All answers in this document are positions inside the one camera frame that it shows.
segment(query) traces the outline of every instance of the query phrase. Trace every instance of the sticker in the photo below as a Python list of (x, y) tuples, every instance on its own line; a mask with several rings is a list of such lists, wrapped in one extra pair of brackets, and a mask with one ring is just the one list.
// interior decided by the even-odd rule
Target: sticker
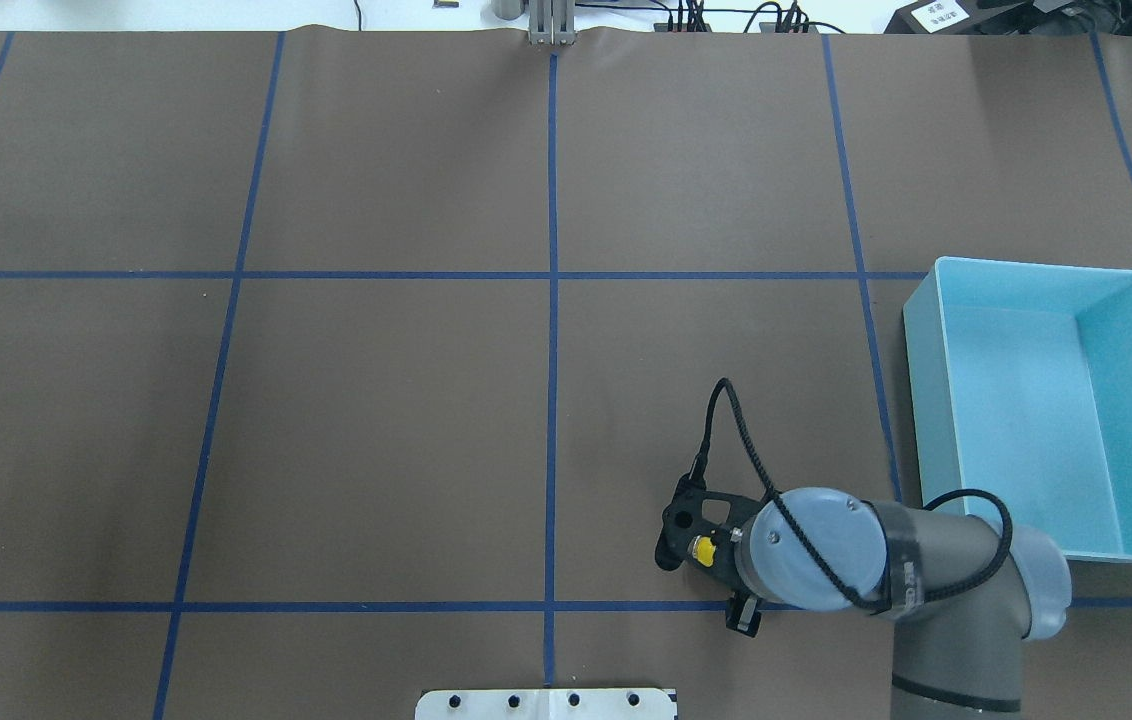
[(938, 0), (936, 3), (923, 5), (914, 10), (914, 18), (926, 28), (926, 32), (955, 26), (970, 15), (964, 11), (958, 0)]

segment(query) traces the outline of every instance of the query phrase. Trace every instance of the black cable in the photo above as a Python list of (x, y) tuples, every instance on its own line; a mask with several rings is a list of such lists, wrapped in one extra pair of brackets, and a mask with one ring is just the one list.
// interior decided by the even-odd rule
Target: black cable
[(805, 534), (801, 524), (794, 517), (794, 513), (789, 511), (784, 498), (780, 497), (780, 491), (775, 488), (775, 483), (771, 482), (771, 474), (767, 473), (766, 466), (762, 465), (762, 458), (757, 454), (757, 448), (753, 446), (753, 438), (748, 435), (748, 423), (744, 421), (744, 410), (739, 405), (739, 396), (735, 395), (735, 386), (732, 386), (729, 378), (722, 378), (720, 382), (717, 382), (713, 395), (707, 398), (707, 414), (704, 418), (704, 439), (698, 444), (698, 455), (695, 456), (695, 465), (691, 469), (691, 477), (694, 477), (697, 470), (700, 474), (703, 474), (704, 469), (707, 468), (707, 446), (713, 432), (713, 413), (717, 411), (717, 396), (720, 396), (723, 389), (726, 391), (727, 400), (730, 400), (731, 414), (735, 414), (735, 428), (739, 430), (739, 439), (740, 443), (744, 443), (744, 452), (748, 454), (748, 460), (753, 464), (753, 470), (757, 473), (757, 479), (762, 480), (762, 487), (766, 488), (766, 497), (775, 504), (777, 509), (780, 511), (780, 515), (784, 516), (784, 523), (789, 524), (789, 528), (794, 531), (794, 535), (798, 538), (798, 542), (805, 548), (811, 560), (814, 560), (814, 564), (818, 566), (818, 571), (823, 573), (823, 577), (832, 583), (832, 588), (837, 588), (837, 592), (840, 592), (841, 597), (846, 598), (846, 601), (858, 607), (860, 610), (880, 612), (889, 609), (890, 605), (886, 600), (877, 602), (864, 600), (859, 591), (842, 582), (837, 576), (834, 569), (832, 569), (832, 566), (827, 565), (827, 560), (823, 559), (822, 555), (818, 555), (818, 550), (816, 550), (814, 543)]
[[(807, 551), (811, 560), (816, 564), (818, 571), (823, 573), (823, 577), (827, 580), (827, 583), (832, 584), (832, 588), (837, 589), (837, 592), (841, 593), (841, 597), (846, 598), (847, 602), (858, 607), (860, 610), (881, 612), (890, 609), (889, 598), (883, 597), (877, 602), (864, 600), (857, 589), (850, 588), (850, 585), (842, 582), (837, 576), (837, 572), (832, 569), (831, 565), (827, 565), (827, 560), (823, 559), (821, 552), (818, 552), (817, 548), (814, 547), (814, 543), (805, 534), (801, 524), (794, 517), (794, 513), (789, 511), (789, 506), (786, 505), (781, 492), (778, 491), (775, 483), (772, 482), (766, 466), (762, 464), (762, 457), (757, 454), (757, 447), (753, 446), (753, 438), (748, 432), (748, 423), (744, 421), (744, 410), (740, 408), (739, 396), (735, 395), (735, 386), (730, 383), (730, 378), (722, 378), (720, 382), (717, 382), (712, 396), (707, 398), (707, 411), (704, 413), (704, 437), (698, 443), (698, 452), (695, 454), (694, 464), (691, 465), (691, 480), (693, 482), (694, 480), (702, 480), (704, 470), (707, 469), (707, 451), (709, 446), (712, 445), (713, 414), (717, 412), (717, 397), (721, 395), (722, 391), (726, 391), (727, 400), (730, 401), (731, 414), (735, 415), (735, 428), (739, 430), (739, 439), (744, 445), (744, 452), (748, 454), (748, 461), (752, 462), (753, 471), (757, 473), (757, 479), (761, 480), (762, 487), (766, 488), (767, 499), (774, 503), (777, 509), (780, 511), (780, 515), (784, 516), (784, 523), (789, 524), (789, 528), (794, 531), (794, 537), (798, 538), (798, 542), (805, 548), (805, 551)], [(959, 580), (957, 583), (942, 585), (942, 588), (927, 589), (925, 595), (927, 601), (945, 600), (945, 598), (972, 591), (972, 589), (994, 577), (997, 571), (1001, 571), (1001, 566), (1005, 564), (1006, 557), (1010, 556), (1010, 542), (1013, 539), (1014, 525), (1011, 523), (1010, 509), (1006, 507), (1006, 504), (1000, 497), (992, 495), (992, 492), (976, 488), (955, 489), (951, 492), (944, 492), (944, 495), (936, 497), (935, 500), (926, 503), (923, 509), (934, 511), (940, 505), (944, 505), (945, 502), (955, 500), (959, 497), (981, 497), (996, 507), (997, 514), (1001, 515), (1001, 537), (997, 539), (997, 548), (994, 555), (992, 555), (992, 559), (983, 566), (983, 569), (978, 569), (977, 573), (969, 575), (967, 578)]]
[[(1092, 8), (1087, 8), (1078, 14), (1065, 14), (1065, 12), (1062, 14), (1064, 15), (1065, 18), (1069, 19), (1069, 23), (1072, 23), (1074, 27), (1078, 27), (1079, 29), (1082, 31), (1081, 35), (1090, 35), (1090, 33), (1095, 32), (1095, 28), (1098, 27), (1098, 23), (1095, 22), (1095, 15), (1091, 15), (1092, 11), (1094, 11)], [(1086, 27), (1086, 23), (1082, 23), (1083, 17), (1091, 23), (1091, 27)]]
[(789, 14), (784, 15), (784, 22), (778, 24), (775, 32), (794, 32), (794, 20), (798, 19), (799, 15), (804, 15), (804, 12), (794, 0), (794, 3), (789, 5)]
[(959, 497), (983, 497), (984, 500), (990, 502), (996, 507), (997, 515), (1001, 515), (1001, 538), (997, 538), (997, 550), (992, 554), (992, 560), (983, 566), (983, 569), (979, 569), (978, 573), (970, 575), (970, 577), (946, 584), (943, 588), (927, 589), (927, 602), (945, 600), (945, 598), (974, 591), (975, 588), (992, 580), (997, 574), (997, 571), (1001, 571), (1001, 566), (1005, 564), (1006, 557), (1010, 556), (1010, 541), (1015, 530), (1010, 521), (1010, 508), (1006, 507), (1006, 504), (1000, 497), (992, 495), (992, 492), (976, 488), (955, 489), (954, 491), (944, 492), (944, 495), (936, 497), (935, 500), (927, 502), (926, 505), (921, 506), (921, 509), (934, 511), (936, 507), (944, 505), (945, 502), (955, 500)]
[[(610, 3), (575, 3), (576, 8), (595, 8), (598, 10), (636, 10), (636, 12), (642, 12), (642, 10), (657, 10), (659, 8), (640, 8), (635, 5), (610, 5)], [(738, 12), (740, 15), (753, 14), (753, 10), (743, 10), (740, 8), (704, 8), (704, 12)]]
[(753, 15), (749, 15), (748, 22), (744, 23), (744, 32), (748, 32), (753, 28), (753, 20), (757, 19), (757, 15), (762, 14), (762, 10), (767, 8), (775, 8), (775, 23), (780, 22), (780, 14), (784, 11), (784, 7), (775, 3), (775, 1), (770, 0), (766, 3), (757, 6), (757, 9), (753, 10)]
[(841, 35), (846, 35), (846, 31), (841, 29), (840, 27), (837, 27), (835, 24), (822, 23), (822, 22), (818, 22), (818, 20), (807, 20), (807, 23), (805, 23), (805, 24), (807, 24), (808, 27), (826, 27), (829, 29), (832, 29), (832, 31), (835, 31), (835, 32), (840, 32)]
[(1109, 11), (1109, 14), (1113, 15), (1114, 18), (1113, 29), (1110, 29), (1109, 33), (1118, 31), (1118, 27), (1122, 27), (1122, 23), (1125, 22), (1125, 18), (1122, 17), (1122, 15), (1124, 14), (1122, 10), (1122, 0), (1100, 0), (1100, 1), (1101, 3), (1108, 6), (1109, 8), (1113, 8)]
[(670, 8), (670, 6), (661, 3), (661, 1), (659, 1), (659, 0), (650, 0), (650, 1), (652, 1), (652, 3), (654, 3), (654, 5), (661, 6), (661, 8), (663, 8), (664, 11), (668, 12), (668, 31), (671, 32), (672, 31), (672, 8)]
[(689, 8), (686, 15), (686, 32), (707, 32), (707, 25), (704, 24), (703, 0), (686, 0), (686, 5)]

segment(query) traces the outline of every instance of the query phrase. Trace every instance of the metal bracket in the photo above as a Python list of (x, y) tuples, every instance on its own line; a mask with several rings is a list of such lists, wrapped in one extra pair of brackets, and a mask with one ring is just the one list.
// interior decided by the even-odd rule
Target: metal bracket
[(890, 609), (877, 612), (877, 618), (899, 620), (921, 610), (926, 603), (923, 584), (921, 547), (917, 543), (914, 516), (898, 502), (869, 502), (882, 533), (886, 534), (886, 582), (882, 592), (890, 600)]
[(676, 720), (677, 692), (662, 688), (432, 691), (415, 720), (507, 717), (525, 720)]
[(574, 45), (575, 0), (530, 0), (530, 44)]
[[(691, 560), (695, 566), (711, 575), (718, 583), (730, 588), (730, 602), (726, 603), (726, 626), (736, 633), (748, 637), (757, 636), (757, 627), (762, 622), (762, 598), (753, 594), (748, 584), (744, 583), (739, 569), (735, 565), (735, 547), (744, 538), (743, 528), (762, 507), (763, 500), (751, 497), (729, 495), (729, 492), (712, 492), (700, 480), (691, 479), (691, 473), (677, 480), (672, 502), (663, 509), (663, 529), (654, 545), (654, 562), (661, 571), (676, 571), (681, 563)], [(704, 502), (726, 502), (730, 505), (726, 523), (717, 524), (704, 518)], [(709, 565), (695, 557), (693, 546), (700, 539), (707, 539), (717, 551)]]

